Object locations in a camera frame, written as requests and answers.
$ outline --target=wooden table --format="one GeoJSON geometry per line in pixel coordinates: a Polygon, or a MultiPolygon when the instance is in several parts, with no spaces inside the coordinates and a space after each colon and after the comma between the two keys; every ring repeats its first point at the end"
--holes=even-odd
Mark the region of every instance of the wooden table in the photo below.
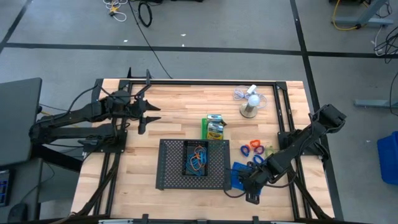
{"type": "MultiPolygon", "coordinates": [[[[118,79],[105,79],[103,88],[116,91],[118,79]]],[[[133,93],[143,85],[134,85],[133,93]]],[[[259,205],[247,203],[244,197],[233,199],[222,190],[155,189],[159,139],[200,139],[201,119],[207,114],[222,114],[227,122],[225,139],[230,140],[231,165],[246,163],[252,158],[241,155],[240,147],[252,139],[260,139],[265,146],[278,149],[279,125],[275,99],[271,87],[259,86],[258,93],[266,95],[268,105],[253,119],[243,118],[239,106],[244,100],[233,100],[236,86],[216,85],[153,85],[145,98],[161,111],[147,111],[146,116],[162,119],[147,125],[143,135],[137,133],[137,121],[128,121],[127,146],[121,156],[111,216],[114,218],[141,218],[148,213],[156,219],[207,220],[293,220],[289,188],[264,187],[259,205]]],[[[302,82],[287,82],[295,128],[302,129],[310,121],[309,108],[302,82]]],[[[284,110],[283,97],[280,98],[284,110]]],[[[287,116],[284,114],[286,129],[287,116]]],[[[98,186],[103,164],[103,153],[92,153],[83,164],[73,200],[72,211],[79,211],[98,186]]],[[[302,156],[303,171],[308,191],[329,216],[333,215],[328,186],[322,162],[316,156],[302,156]]],[[[287,183],[283,177],[277,185],[287,183]]],[[[104,213],[108,191],[105,190],[101,213],[104,213]]],[[[304,217],[303,203],[297,190],[300,216],[304,217]]],[[[230,194],[240,191],[231,190],[230,194]]]]}

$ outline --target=yellow cable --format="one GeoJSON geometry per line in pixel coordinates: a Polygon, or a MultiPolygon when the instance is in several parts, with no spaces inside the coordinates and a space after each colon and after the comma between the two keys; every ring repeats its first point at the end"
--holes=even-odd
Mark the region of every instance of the yellow cable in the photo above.
{"type": "Polygon", "coordinates": [[[339,3],[340,3],[340,0],[337,0],[336,7],[335,7],[335,11],[333,12],[333,17],[331,18],[332,21],[333,21],[333,25],[336,27],[336,29],[341,30],[341,31],[349,31],[349,30],[357,29],[356,26],[351,27],[351,28],[340,28],[340,27],[338,27],[338,26],[336,25],[335,16],[336,16],[336,11],[337,11],[337,7],[338,7],[339,3]]]}
{"type": "Polygon", "coordinates": [[[44,115],[47,115],[47,116],[52,116],[52,114],[50,114],[50,113],[47,113],[47,112],[45,112],[45,111],[42,111],[41,112],[42,114],[44,114],[44,115]]]}

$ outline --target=gray floor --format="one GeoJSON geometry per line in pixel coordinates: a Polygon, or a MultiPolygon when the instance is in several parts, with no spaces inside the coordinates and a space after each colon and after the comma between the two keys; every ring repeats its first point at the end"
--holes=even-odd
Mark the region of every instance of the gray floor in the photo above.
{"type": "MultiPolygon", "coordinates": [[[[0,39],[24,2],[0,0],[0,39]]],[[[330,24],[334,5],[327,0],[296,3],[308,51],[373,52],[371,41],[377,28],[340,32],[330,24]]],[[[391,5],[394,12],[398,11],[396,1],[391,5]]],[[[153,25],[143,30],[153,46],[300,50],[289,0],[165,0],[152,10],[153,25]]],[[[338,14],[359,14],[362,10],[364,6],[343,5],[338,14]]],[[[121,11],[127,14],[124,23],[107,16],[101,0],[33,0],[9,43],[146,46],[128,6],[121,11]]],[[[391,18],[398,23],[396,13],[391,18]]],[[[379,41],[392,28],[382,31],[379,41]]],[[[302,80],[310,101],[301,56],[157,54],[174,78],[302,80]]],[[[346,126],[329,136],[345,220],[396,223],[398,187],[381,180],[376,141],[396,130],[398,118],[388,110],[355,108],[353,100],[386,99],[398,60],[385,65],[382,59],[375,58],[310,57],[310,64],[320,104],[334,104],[348,116],[346,126]]],[[[145,74],[148,68],[156,78],[166,78],[153,53],[148,51],[5,48],[0,54],[0,82],[40,77],[40,102],[66,108],[96,78],[125,77],[128,67],[135,75],[145,74]]],[[[89,99],[90,94],[83,96],[76,108],[89,99]]],[[[81,151],[70,154],[79,156],[81,151]]],[[[42,218],[65,215],[72,202],[78,175],[58,167],[55,172],[55,177],[40,191],[41,202],[51,200],[43,203],[42,218]]],[[[50,174],[50,169],[45,168],[44,176],[50,174]]]]}

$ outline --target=concrete floor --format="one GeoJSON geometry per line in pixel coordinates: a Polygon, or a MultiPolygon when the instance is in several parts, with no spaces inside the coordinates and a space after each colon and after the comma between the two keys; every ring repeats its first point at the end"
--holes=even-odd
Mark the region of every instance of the concrete floor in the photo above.
{"type": "MultiPolygon", "coordinates": [[[[308,51],[372,53],[371,40],[377,28],[337,31],[330,24],[333,4],[326,0],[295,2],[308,51]]],[[[0,4],[3,39],[25,0],[0,0],[0,4]]],[[[398,11],[395,1],[391,5],[393,11],[398,11]]],[[[153,24],[143,31],[153,46],[271,49],[295,54],[181,52],[171,48],[158,52],[174,78],[302,80],[313,105],[289,0],[165,0],[152,10],[153,24]]],[[[364,6],[344,5],[338,14],[358,14],[362,10],[364,6]]],[[[66,108],[96,78],[125,77],[128,67],[132,67],[134,75],[144,75],[148,68],[156,78],[166,78],[148,50],[88,50],[84,46],[65,49],[65,44],[146,46],[128,6],[122,6],[121,12],[127,14],[126,22],[107,16],[100,0],[33,0],[8,44],[2,43],[6,47],[0,53],[0,82],[40,77],[40,102],[66,108]],[[39,45],[32,49],[11,43],[39,45]]],[[[396,13],[390,18],[398,24],[396,13]]],[[[393,28],[384,30],[380,41],[393,28]]],[[[376,141],[396,131],[398,119],[388,110],[355,108],[353,100],[387,99],[398,60],[385,65],[378,58],[309,59],[319,103],[331,103],[348,116],[346,126],[328,137],[344,219],[396,223],[398,187],[381,180],[376,141]]],[[[85,105],[89,99],[90,94],[83,96],[75,107],[85,105]]],[[[79,156],[81,151],[70,154],[79,156]]],[[[64,216],[72,202],[78,175],[58,167],[55,172],[40,191],[41,202],[51,200],[43,203],[42,218],[64,216]]],[[[47,175],[50,171],[45,168],[44,176],[47,175]]]]}

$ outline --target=black metal frame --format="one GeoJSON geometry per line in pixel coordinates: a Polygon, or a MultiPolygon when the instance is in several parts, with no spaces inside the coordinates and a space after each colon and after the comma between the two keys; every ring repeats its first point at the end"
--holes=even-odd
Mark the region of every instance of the black metal frame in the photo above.
{"type": "MultiPolygon", "coordinates": [[[[131,93],[132,86],[133,84],[142,84],[145,85],[147,80],[145,79],[130,79],[130,80],[120,80],[119,82],[119,89],[124,88],[127,85],[127,90],[128,92],[131,93]]],[[[103,80],[102,79],[97,79],[96,81],[97,84],[102,85],[103,80]]],[[[257,86],[270,86],[273,89],[274,92],[274,98],[275,98],[275,105],[276,105],[276,110],[277,110],[277,119],[278,119],[278,124],[279,124],[279,131],[280,133],[285,132],[285,124],[284,124],[284,118],[283,118],[283,113],[282,113],[282,108],[280,104],[280,98],[279,98],[279,90],[282,91],[283,97],[284,97],[284,103],[285,103],[285,108],[286,108],[286,113],[287,113],[287,119],[288,119],[288,124],[289,124],[289,131],[294,131],[294,121],[293,121],[293,116],[291,112],[291,107],[290,107],[290,101],[289,101],[289,94],[287,93],[287,85],[286,82],[262,82],[262,81],[241,81],[241,80],[151,80],[150,83],[152,85],[257,85],[257,86]]],[[[100,91],[93,92],[92,94],[92,100],[97,100],[99,98],[100,91]]],[[[122,120],[122,127],[126,126],[126,120],[122,120]]],[[[115,155],[114,163],[117,163],[119,165],[120,161],[120,153],[117,153],[115,155]]],[[[103,181],[106,172],[108,170],[108,164],[109,164],[109,154],[105,154],[104,161],[103,161],[103,166],[101,169],[101,175],[100,175],[100,182],[99,184],[103,181]]],[[[302,170],[301,164],[298,166],[298,179],[303,183],[305,186],[305,181],[304,181],[304,174],[302,170]]],[[[113,203],[113,197],[114,197],[114,190],[116,186],[116,178],[117,178],[117,173],[113,177],[111,183],[110,183],[110,188],[108,192],[108,201],[106,203],[106,215],[111,214],[111,209],[112,209],[112,203],[113,203]]],[[[299,205],[297,203],[297,195],[295,191],[295,186],[294,184],[289,185],[289,192],[290,192],[290,199],[292,202],[292,212],[294,216],[294,220],[300,219],[300,212],[299,212],[299,205]]],[[[311,218],[311,209],[306,201],[306,199],[303,197],[303,203],[304,203],[304,210],[305,210],[305,218],[311,218]]],[[[100,204],[101,204],[101,198],[97,201],[95,207],[94,207],[94,212],[93,215],[98,215],[100,212],[100,204]]],[[[237,221],[228,221],[228,223],[253,223],[253,221],[248,221],[248,222],[237,222],[237,221]]]]}

